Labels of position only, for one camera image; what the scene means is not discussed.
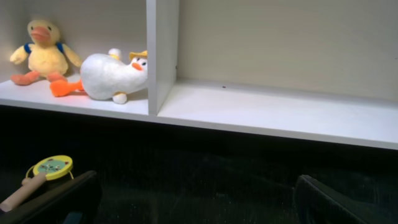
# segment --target orange beak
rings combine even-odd
[[[40,42],[45,42],[50,40],[50,31],[44,27],[35,27],[35,29],[32,30],[30,35],[32,36],[33,39]]]
[[[140,65],[140,64],[138,64],[138,63],[133,63],[132,64],[132,67],[133,68],[135,68],[135,69],[137,69],[138,71],[142,71],[142,66]]]

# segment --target dark background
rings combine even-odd
[[[98,172],[96,223],[298,223],[308,174],[393,220],[394,150],[0,106],[0,200],[46,157]]]

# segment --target toy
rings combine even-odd
[[[147,87],[147,55],[147,51],[130,53],[129,65],[119,60],[118,49],[111,49],[109,55],[90,55],[81,65],[79,82],[58,80],[51,83],[51,91],[59,97],[84,89],[95,100],[112,98],[115,103],[124,104],[127,94]]]
[[[35,192],[46,180],[56,180],[67,174],[73,179],[72,159],[68,156],[52,156],[38,162],[32,166],[26,173],[25,179],[22,181],[22,187],[15,191],[10,197],[0,204],[0,209],[9,212],[18,207],[27,197]],[[34,177],[28,177],[29,172],[33,169]]]
[[[31,21],[27,26],[33,43],[19,47],[10,57],[16,65],[22,63],[29,56],[30,72],[25,75],[12,75],[11,80],[17,85],[30,85],[39,77],[48,81],[66,80],[63,76],[68,70],[66,57],[76,67],[80,67],[81,60],[77,54],[65,44],[61,44],[58,27],[47,21]]]

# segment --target blue backpack strap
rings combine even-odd
[[[58,50],[61,51],[61,53],[64,54],[62,43],[61,42],[57,42],[57,43],[55,43],[55,45],[57,46]]]
[[[29,47],[29,44],[33,44],[33,43],[26,43],[24,45],[25,52],[28,53],[28,54],[32,53],[32,51],[31,51],[31,49]]]

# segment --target stuffed duck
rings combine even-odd
[[[130,53],[131,63],[120,59],[120,50],[111,49],[109,55],[90,55],[81,65],[81,80],[68,83],[58,80],[51,83],[54,96],[66,96],[75,90],[84,90],[95,100],[110,98],[117,104],[127,102],[127,95],[147,87],[147,51]]]
[[[33,43],[19,47],[10,57],[16,65],[29,57],[29,69],[25,75],[13,75],[11,80],[17,85],[30,85],[39,77],[48,81],[66,80],[63,76],[68,70],[65,56],[76,67],[81,60],[77,54],[65,44],[61,44],[60,31],[57,26],[48,21],[31,21],[27,26]]]

